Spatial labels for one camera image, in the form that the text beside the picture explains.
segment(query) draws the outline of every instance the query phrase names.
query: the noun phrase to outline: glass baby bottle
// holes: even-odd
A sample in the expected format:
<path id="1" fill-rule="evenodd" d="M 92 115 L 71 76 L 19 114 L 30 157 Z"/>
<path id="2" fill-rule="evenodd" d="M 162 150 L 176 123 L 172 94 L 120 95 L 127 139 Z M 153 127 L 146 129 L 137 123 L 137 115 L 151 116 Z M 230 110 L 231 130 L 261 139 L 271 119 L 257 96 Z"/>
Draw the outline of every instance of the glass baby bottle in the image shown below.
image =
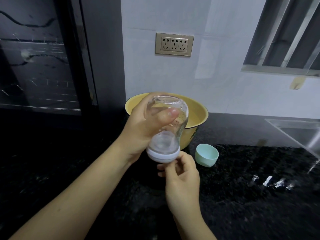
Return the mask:
<path id="1" fill-rule="evenodd" d="M 180 137 L 187 125 L 189 110 L 187 104 L 174 96 L 154 96 L 147 105 L 146 118 L 169 108 L 177 108 L 178 117 L 169 125 L 162 127 L 159 133 L 152 137 L 146 152 L 158 163 L 169 163 L 176 159 L 180 152 Z"/>

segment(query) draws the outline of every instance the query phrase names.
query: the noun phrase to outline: hand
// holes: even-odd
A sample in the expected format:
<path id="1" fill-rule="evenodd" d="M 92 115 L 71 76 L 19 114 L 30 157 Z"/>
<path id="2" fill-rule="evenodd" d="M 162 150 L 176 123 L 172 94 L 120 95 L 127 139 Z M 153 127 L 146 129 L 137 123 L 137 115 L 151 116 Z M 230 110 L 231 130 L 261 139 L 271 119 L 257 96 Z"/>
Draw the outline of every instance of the hand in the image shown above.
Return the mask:
<path id="1" fill-rule="evenodd" d="M 158 164 L 160 177 L 165 177 L 165 195 L 169 209 L 178 222 L 201 218 L 199 205 L 200 177 L 191 155 L 180 152 L 176 160 Z"/>
<path id="2" fill-rule="evenodd" d="M 159 133 L 159 130 L 169 125 L 178 115 L 179 110 L 168 108 L 145 118 L 148 102 L 157 95 L 166 95 L 165 92 L 150 93 L 134 107 L 124 129 L 117 139 L 123 150 L 128 154 L 131 162 L 135 162 L 142 151 L 146 149 L 151 138 Z"/>

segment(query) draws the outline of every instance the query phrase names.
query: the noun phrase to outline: wall outlet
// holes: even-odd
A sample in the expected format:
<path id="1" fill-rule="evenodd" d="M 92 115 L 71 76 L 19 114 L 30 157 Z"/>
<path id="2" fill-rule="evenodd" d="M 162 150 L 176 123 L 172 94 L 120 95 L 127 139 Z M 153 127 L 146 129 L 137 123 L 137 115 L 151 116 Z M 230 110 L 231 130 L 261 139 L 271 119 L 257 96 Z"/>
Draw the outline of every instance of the wall outlet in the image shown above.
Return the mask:
<path id="1" fill-rule="evenodd" d="M 170 50 L 171 51 L 178 51 L 179 41 L 180 41 L 180 39 L 175 39 L 175 38 L 170 39 Z"/>
<path id="2" fill-rule="evenodd" d="M 168 51 L 170 50 L 170 40 L 169 37 L 161 37 L 161 50 Z"/>
<path id="3" fill-rule="evenodd" d="M 191 35 L 156 33 L 155 53 L 191 56 L 193 40 Z"/>
<path id="4" fill-rule="evenodd" d="M 189 39 L 180 39 L 180 40 L 179 40 L 179 48 L 178 48 L 178 51 L 180 51 L 180 52 L 187 52 L 187 49 L 188 49 L 188 40 L 189 40 Z"/>

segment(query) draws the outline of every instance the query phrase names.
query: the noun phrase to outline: gold outlet plate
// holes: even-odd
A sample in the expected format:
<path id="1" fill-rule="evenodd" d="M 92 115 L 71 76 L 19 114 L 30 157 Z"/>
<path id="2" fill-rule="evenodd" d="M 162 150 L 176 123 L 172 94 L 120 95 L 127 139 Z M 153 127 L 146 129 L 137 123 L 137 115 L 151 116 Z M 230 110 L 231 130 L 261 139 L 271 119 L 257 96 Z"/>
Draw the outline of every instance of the gold outlet plate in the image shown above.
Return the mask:
<path id="1" fill-rule="evenodd" d="M 180 41 L 186 40 L 187 41 L 186 42 L 187 50 L 186 51 L 171 51 L 171 50 L 161 49 L 161 39 L 162 38 L 178 39 Z M 177 55 L 177 56 L 191 56 L 193 39 L 194 39 L 193 35 L 156 33 L 155 34 L 155 53 L 156 54 Z"/>

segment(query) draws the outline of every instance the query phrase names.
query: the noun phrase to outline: mint green cup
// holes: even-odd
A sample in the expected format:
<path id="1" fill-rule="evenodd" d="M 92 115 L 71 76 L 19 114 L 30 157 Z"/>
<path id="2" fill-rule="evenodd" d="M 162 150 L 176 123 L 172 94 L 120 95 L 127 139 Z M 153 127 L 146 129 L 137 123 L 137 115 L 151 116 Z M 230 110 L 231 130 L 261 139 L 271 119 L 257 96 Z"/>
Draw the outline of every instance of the mint green cup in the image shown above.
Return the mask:
<path id="1" fill-rule="evenodd" d="M 212 167 L 219 157 L 219 152 L 212 145 L 199 144 L 195 150 L 195 161 L 205 167 Z"/>

